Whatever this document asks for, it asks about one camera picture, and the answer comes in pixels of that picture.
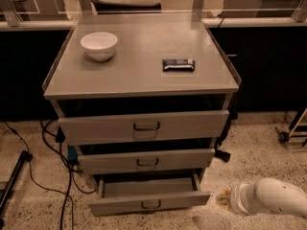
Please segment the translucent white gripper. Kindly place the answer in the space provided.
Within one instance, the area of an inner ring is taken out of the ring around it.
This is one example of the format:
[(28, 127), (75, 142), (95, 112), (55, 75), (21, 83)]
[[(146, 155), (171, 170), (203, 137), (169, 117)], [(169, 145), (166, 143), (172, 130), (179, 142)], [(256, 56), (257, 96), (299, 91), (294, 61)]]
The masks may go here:
[(223, 209), (240, 216), (252, 216), (255, 214), (255, 193), (252, 184), (242, 183), (227, 188), (216, 196), (216, 203)]

